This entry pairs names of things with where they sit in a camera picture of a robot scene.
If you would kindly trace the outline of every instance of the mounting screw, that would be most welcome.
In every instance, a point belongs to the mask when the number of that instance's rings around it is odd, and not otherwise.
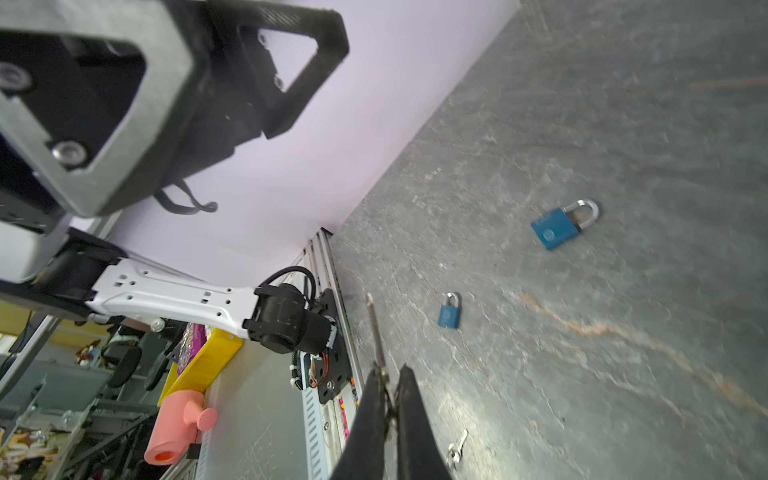
[[[32,86],[32,76],[24,68],[0,61],[0,88],[8,91],[23,91]]]
[[[152,330],[155,333],[160,333],[165,328],[165,320],[163,319],[157,319],[152,322],[152,325],[150,325],[150,330]]]
[[[88,159],[85,147],[72,140],[58,142],[51,149],[51,153],[58,163],[67,168],[80,167]]]

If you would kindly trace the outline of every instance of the yellow container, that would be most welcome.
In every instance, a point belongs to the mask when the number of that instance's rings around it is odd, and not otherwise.
[[[170,366],[157,406],[162,405],[165,397],[179,390],[205,392],[241,346],[243,346],[243,339],[240,337],[214,329],[203,348],[197,352],[180,376],[177,373],[179,366],[176,363]]]

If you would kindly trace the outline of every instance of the pink toy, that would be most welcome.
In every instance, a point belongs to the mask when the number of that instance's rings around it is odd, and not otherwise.
[[[203,410],[204,396],[194,390],[180,390],[163,400],[157,414],[152,436],[144,453],[150,465],[172,465],[197,440],[197,430],[210,430],[219,414],[214,409]]]

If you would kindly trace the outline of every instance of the small blue padlock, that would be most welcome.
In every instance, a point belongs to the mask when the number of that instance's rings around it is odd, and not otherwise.
[[[449,292],[445,296],[445,305],[440,307],[440,318],[437,320],[437,324],[447,326],[449,329],[458,329],[458,316],[462,312],[462,298],[456,292]],[[455,305],[451,305],[451,298],[453,298]]]

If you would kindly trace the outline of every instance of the padlock shackle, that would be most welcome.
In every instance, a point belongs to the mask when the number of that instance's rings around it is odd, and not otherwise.
[[[451,305],[451,298],[456,301],[455,305]],[[448,292],[445,294],[445,305],[455,306],[458,309],[462,308],[462,296],[456,292]]]
[[[578,224],[579,230],[583,230],[592,225],[594,222],[598,221],[598,217],[600,216],[600,207],[598,207],[598,205],[592,200],[576,200],[574,203],[564,208],[563,211],[568,213],[570,211],[576,210],[579,207],[590,207],[592,209],[592,215],[588,219]]]

